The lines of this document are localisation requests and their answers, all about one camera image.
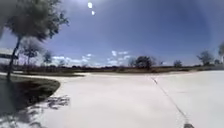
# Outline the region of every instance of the lens flare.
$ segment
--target lens flare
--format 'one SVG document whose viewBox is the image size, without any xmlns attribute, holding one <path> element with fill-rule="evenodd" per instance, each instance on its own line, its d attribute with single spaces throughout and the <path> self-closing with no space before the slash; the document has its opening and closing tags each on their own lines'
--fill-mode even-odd
<svg viewBox="0 0 224 128">
<path fill-rule="evenodd" d="M 91 2 L 88 2 L 88 8 L 93 8 L 93 4 Z"/>
<path fill-rule="evenodd" d="M 92 11 L 92 15 L 94 16 L 96 14 L 96 12 Z"/>
</svg>

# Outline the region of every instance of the blue sky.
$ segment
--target blue sky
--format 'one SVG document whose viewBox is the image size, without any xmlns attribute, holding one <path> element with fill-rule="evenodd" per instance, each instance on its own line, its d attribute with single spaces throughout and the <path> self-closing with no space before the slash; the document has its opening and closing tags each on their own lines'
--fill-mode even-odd
<svg viewBox="0 0 224 128">
<path fill-rule="evenodd" d="M 196 55 L 224 41 L 223 0 L 64 0 L 69 26 L 44 42 L 68 65 L 121 65 L 150 55 L 172 64 L 198 64 Z M 0 47 L 12 48 L 6 30 Z"/>
</svg>

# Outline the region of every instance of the concrete pavement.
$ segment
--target concrete pavement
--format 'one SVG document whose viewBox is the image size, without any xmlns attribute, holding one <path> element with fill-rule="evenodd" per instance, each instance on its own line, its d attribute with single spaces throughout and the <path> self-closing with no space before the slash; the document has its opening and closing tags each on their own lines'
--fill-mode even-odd
<svg viewBox="0 0 224 128">
<path fill-rule="evenodd" d="M 182 128 L 186 120 L 176 104 L 195 128 L 223 128 L 223 76 L 216 71 L 53 78 L 61 82 L 52 96 L 59 99 L 53 100 L 54 107 L 52 102 L 37 104 L 2 126 L 8 122 L 34 128 Z"/>
</svg>

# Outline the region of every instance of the green grass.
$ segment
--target green grass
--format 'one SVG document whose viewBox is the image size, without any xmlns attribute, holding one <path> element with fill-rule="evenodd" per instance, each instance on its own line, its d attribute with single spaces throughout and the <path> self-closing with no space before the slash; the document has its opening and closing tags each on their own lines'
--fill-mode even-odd
<svg viewBox="0 0 224 128">
<path fill-rule="evenodd" d="M 55 77 L 83 77 L 84 75 L 78 75 L 74 73 L 62 73 L 62 72 L 57 72 L 57 73 L 49 73 L 49 72 L 30 72 L 28 73 L 15 73 L 18 75 L 32 75 L 32 76 L 55 76 Z"/>
<path fill-rule="evenodd" d="M 16 110 L 22 110 L 50 97 L 59 88 L 60 83 L 54 80 L 13 76 L 7 84 L 5 76 L 0 76 L 0 83 L 5 84 L 6 91 Z"/>
</svg>

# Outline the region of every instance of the tree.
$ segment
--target tree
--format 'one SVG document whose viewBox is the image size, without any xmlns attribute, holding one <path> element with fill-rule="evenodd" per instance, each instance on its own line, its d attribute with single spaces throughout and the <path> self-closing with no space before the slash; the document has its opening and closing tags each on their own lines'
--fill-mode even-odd
<svg viewBox="0 0 224 128">
<path fill-rule="evenodd" d="M 136 67 L 139 69 L 147 69 L 149 70 L 152 66 L 151 58 L 148 56 L 139 56 L 136 59 Z"/>
<path fill-rule="evenodd" d="M 176 68 L 180 68 L 182 67 L 182 62 L 180 60 L 176 60 L 174 61 L 173 66 Z"/>
<path fill-rule="evenodd" d="M 221 63 L 223 63 L 223 61 L 224 61 L 223 60 L 224 59 L 224 42 L 221 45 L 219 45 L 219 55 L 222 58 Z"/>
<path fill-rule="evenodd" d="M 62 24 L 68 20 L 64 11 L 57 7 L 60 0 L 18 0 L 13 15 L 8 18 L 5 27 L 17 37 L 16 47 L 13 50 L 7 73 L 10 81 L 13 68 L 13 59 L 24 37 L 35 37 L 43 41 L 59 33 Z"/>
<path fill-rule="evenodd" d="M 63 67 L 63 66 L 65 66 L 65 60 L 60 60 L 58 67 Z"/>
<path fill-rule="evenodd" d="M 153 57 L 153 56 L 151 56 L 150 57 L 150 60 L 151 60 L 151 62 L 152 62 L 152 66 L 155 66 L 155 65 L 157 65 L 157 59 L 155 58 L 155 57 Z"/>
<path fill-rule="evenodd" d="M 134 68 L 136 66 L 136 59 L 130 58 L 128 61 L 128 66 Z"/>
<path fill-rule="evenodd" d="M 20 53 L 27 56 L 27 67 L 29 69 L 30 59 L 37 57 L 38 53 L 42 51 L 40 44 L 34 38 L 25 38 L 21 43 Z"/>
<path fill-rule="evenodd" d="M 220 60 L 218 60 L 218 59 L 216 59 L 216 60 L 214 61 L 214 63 L 215 63 L 215 65 L 219 65 L 219 64 L 221 64 Z"/>
<path fill-rule="evenodd" d="M 50 51 L 44 53 L 43 61 L 46 65 L 52 63 L 52 53 Z"/>
<path fill-rule="evenodd" d="M 214 60 L 214 57 L 209 51 L 203 51 L 197 56 L 198 59 L 203 63 L 204 66 L 209 66 Z"/>
</svg>

